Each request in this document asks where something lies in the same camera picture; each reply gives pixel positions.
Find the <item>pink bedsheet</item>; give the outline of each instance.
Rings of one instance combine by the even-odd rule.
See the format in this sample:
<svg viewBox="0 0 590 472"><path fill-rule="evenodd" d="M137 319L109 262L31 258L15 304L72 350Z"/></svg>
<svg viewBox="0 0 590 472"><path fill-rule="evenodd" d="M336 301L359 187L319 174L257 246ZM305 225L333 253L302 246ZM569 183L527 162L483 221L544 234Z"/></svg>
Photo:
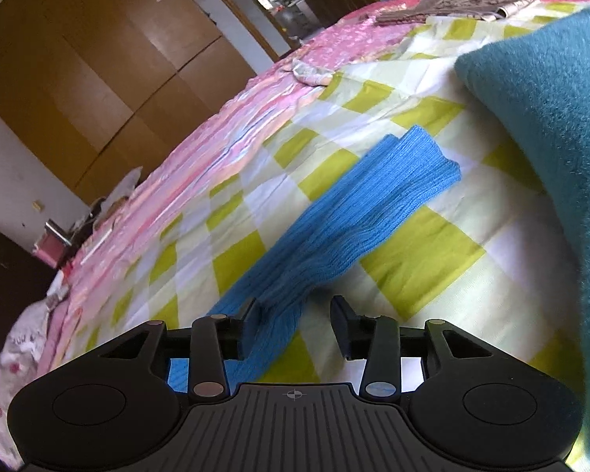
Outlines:
<svg viewBox="0 0 590 472"><path fill-rule="evenodd" d="M114 222L99 229L90 245L77 254L69 278L72 290L52 367L60 365L83 308L93 313L104 304L129 266L179 214L183 205L240 171L263 140L299 108L319 96L321 87L300 83L288 71L293 59L334 70L346 63L374 58L398 44L416 26L377 27L376 13L400 4L411 7L419 1L379 2L351 13L266 73L250 80L245 91L180 144L135 190ZM81 265L91 243L108 232L111 225L109 237Z"/></svg>

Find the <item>green and white checkered fabric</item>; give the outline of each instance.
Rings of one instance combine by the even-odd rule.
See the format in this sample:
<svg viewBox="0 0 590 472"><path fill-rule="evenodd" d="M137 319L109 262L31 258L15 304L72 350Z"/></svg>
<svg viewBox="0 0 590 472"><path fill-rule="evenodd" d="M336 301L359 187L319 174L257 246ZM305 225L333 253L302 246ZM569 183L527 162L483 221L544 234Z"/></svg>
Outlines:
<svg viewBox="0 0 590 472"><path fill-rule="evenodd" d="M343 68L239 174L188 202L100 313L80 322L65 360L145 320L189 326L384 135L419 124L459 163L463 179L328 292L344 295L357 312L409 326L443 318L581 393L570 249L526 158L453 65L461 53L583 6L535 4L491 23L432 17L394 53ZM359 384L362 363L346 364L334 341L330 294L314 298L262 381ZM590 470L580 445L571 464Z"/></svg>

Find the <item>fuzzy teal fabric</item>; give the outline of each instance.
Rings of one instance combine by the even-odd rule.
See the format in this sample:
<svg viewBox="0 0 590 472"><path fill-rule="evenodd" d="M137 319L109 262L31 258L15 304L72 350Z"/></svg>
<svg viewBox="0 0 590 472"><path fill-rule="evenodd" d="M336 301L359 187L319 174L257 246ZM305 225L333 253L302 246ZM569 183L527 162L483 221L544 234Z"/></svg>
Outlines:
<svg viewBox="0 0 590 472"><path fill-rule="evenodd" d="M579 256L590 457L590 7L467 53L455 70L523 149Z"/></svg>

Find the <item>wooden cabinet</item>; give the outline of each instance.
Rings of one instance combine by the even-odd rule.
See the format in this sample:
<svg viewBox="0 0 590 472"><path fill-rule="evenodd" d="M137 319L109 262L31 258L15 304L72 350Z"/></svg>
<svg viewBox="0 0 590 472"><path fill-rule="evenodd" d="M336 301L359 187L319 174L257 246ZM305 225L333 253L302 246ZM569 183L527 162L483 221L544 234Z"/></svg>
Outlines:
<svg viewBox="0 0 590 472"><path fill-rule="evenodd" d="M0 4L0 116L87 203L148 175L252 76L192 0Z"/></svg>

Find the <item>bed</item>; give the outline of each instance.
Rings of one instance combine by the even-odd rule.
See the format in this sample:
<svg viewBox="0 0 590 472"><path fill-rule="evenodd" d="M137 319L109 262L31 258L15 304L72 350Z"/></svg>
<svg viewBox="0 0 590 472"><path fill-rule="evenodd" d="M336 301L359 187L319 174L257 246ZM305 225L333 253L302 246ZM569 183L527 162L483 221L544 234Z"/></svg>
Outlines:
<svg viewBox="0 0 590 472"><path fill-rule="evenodd" d="M419 1L346 16L175 149L77 253L38 374L149 319L189 326L384 135L419 124L462 181L316 292L291 343L255 379L358 386L363 364L341 358L330 329L329 294L339 293L358 312L407 326L444 318L582 395L576 261L533 169L452 65L590 0L541 0L496 23L431 16L375 26L381 10ZM405 366L404 388L415 388L419 365ZM169 383L184 387L181 377ZM581 441L569 464L590 470Z"/></svg>

